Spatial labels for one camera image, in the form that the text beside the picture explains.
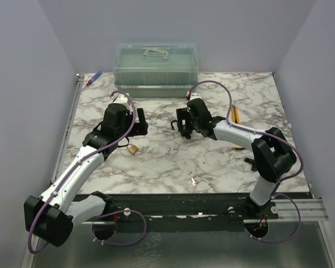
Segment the black padlock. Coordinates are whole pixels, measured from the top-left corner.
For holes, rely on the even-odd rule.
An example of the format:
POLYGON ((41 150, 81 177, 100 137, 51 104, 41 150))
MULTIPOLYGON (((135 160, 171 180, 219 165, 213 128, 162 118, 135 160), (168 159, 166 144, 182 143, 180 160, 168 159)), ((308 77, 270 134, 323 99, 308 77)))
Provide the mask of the black padlock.
POLYGON ((177 119, 174 119, 170 122, 170 127, 172 130, 178 130, 179 131, 179 122, 177 119))

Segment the small brass padlock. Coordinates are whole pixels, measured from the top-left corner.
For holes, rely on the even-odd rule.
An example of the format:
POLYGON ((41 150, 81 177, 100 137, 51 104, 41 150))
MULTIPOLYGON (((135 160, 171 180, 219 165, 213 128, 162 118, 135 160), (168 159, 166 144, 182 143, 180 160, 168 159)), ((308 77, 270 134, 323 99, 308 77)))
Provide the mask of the small brass padlock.
POLYGON ((128 148, 128 151, 133 155, 138 151, 138 147, 133 144, 129 144, 127 148, 128 148))

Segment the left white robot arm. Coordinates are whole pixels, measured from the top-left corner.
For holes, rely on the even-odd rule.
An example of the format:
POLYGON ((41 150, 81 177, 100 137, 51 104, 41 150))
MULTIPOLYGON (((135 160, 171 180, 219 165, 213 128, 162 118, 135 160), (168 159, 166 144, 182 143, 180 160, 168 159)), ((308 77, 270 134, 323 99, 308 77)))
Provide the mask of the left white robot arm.
POLYGON ((93 218, 105 221, 118 214, 113 199, 99 191, 79 202, 74 198, 90 175, 118 148, 121 140, 145 136, 148 127, 143 108, 109 104, 103 120, 85 136, 74 162, 61 177, 39 197, 26 199, 23 207, 28 240, 37 236, 59 247, 77 225, 93 218))

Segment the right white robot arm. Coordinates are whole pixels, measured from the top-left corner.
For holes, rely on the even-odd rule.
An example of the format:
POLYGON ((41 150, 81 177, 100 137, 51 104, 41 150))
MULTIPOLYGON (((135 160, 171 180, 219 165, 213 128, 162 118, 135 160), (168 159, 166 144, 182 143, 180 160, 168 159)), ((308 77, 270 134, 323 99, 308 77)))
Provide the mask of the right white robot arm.
POLYGON ((253 219, 265 214, 266 204, 279 187, 281 177, 296 163, 293 149, 282 132, 275 127, 267 131, 253 130, 229 123, 221 116, 213 117, 200 98, 188 101, 185 108, 178 108, 176 120, 178 131, 186 139, 196 131, 203 137, 230 142, 253 153, 259 177, 247 198, 246 213, 253 219))

